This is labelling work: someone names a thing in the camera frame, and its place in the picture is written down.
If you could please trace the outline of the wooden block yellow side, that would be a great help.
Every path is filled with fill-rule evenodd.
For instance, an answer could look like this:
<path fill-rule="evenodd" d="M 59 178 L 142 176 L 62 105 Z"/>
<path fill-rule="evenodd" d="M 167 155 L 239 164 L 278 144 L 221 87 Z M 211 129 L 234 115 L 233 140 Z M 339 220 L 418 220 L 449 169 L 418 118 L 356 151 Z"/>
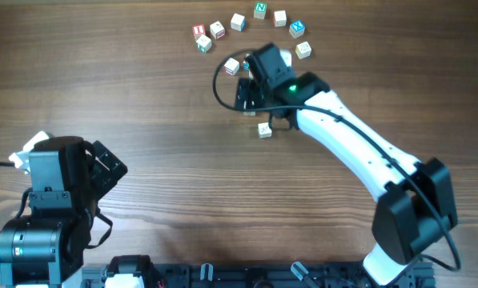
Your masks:
<path fill-rule="evenodd" d="M 259 138 L 269 138 L 272 136 L 272 129 L 268 122 L 258 124 L 258 136 Z"/>

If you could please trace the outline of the wooden block red Q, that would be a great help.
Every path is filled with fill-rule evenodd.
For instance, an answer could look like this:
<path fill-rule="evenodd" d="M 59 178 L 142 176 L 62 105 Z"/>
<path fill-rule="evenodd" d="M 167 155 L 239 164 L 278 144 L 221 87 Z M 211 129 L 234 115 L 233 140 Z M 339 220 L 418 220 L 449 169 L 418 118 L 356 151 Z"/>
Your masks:
<path fill-rule="evenodd" d="M 255 116 L 254 108 L 255 108 L 255 101 L 254 100 L 247 100 L 243 104 L 244 116 Z"/>

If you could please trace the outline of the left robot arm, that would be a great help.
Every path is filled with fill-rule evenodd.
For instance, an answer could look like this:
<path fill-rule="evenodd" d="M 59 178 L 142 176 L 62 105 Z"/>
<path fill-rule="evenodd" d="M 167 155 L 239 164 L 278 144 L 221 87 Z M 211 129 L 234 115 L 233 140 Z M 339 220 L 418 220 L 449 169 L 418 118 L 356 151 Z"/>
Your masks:
<path fill-rule="evenodd" d="M 29 173 L 31 186 L 0 231 L 0 284 L 60 287 L 82 266 L 84 251 L 94 248 L 94 221 L 113 224 L 98 201 L 127 166 L 101 142 L 78 136 L 29 141 L 10 160 Z"/>

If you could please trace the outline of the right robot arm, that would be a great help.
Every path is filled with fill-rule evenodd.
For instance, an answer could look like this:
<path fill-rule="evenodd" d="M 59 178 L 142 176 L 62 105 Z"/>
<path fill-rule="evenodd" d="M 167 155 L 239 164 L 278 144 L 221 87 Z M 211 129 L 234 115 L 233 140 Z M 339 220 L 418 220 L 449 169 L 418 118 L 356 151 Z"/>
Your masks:
<path fill-rule="evenodd" d="M 382 138 L 355 116 L 318 76 L 296 76 L 273 43 L 245 57 L 250 77 L 239 80 L 233 110 L 267 112 L 328 148 L 367 188 L 376 203 L 376 244 L 360 263 L 375 286 L 391 286 L 421 259 L 442 266 L 424 251 L 444 239 L 460 269 L 450 235 L 458 223 L 452 180 L 438 159 L 421 162 Z"/>

